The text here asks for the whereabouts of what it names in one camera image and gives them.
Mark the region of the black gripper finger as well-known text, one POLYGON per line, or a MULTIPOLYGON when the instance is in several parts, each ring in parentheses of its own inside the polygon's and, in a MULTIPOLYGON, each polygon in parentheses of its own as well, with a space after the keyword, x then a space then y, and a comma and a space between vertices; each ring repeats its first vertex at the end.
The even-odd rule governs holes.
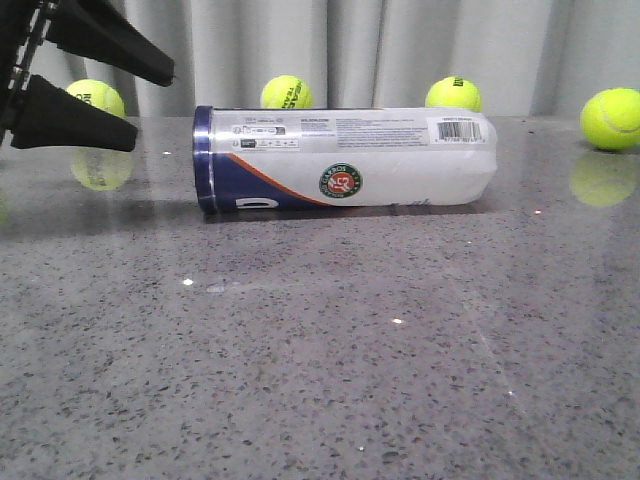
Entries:
POLYGON ((68 53, 112 65, 155 85, 168 87, 174 79, 174 60, 108 1, 59 1, 46 39, 68 53))
POLYGON ((137 128, 93 107, 39 75, 9 103, 11 145, 18 149, 49 146, 95 147, 123 152, 135 148, 137 128))

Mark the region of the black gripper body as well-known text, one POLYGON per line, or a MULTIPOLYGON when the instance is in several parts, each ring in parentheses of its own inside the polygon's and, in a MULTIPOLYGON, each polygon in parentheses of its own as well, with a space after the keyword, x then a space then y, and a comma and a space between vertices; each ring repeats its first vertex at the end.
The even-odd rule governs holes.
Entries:
POLYGON ((1 2, 1 140, 16 129, 35 51, 60 5, 60 1, 1 2))

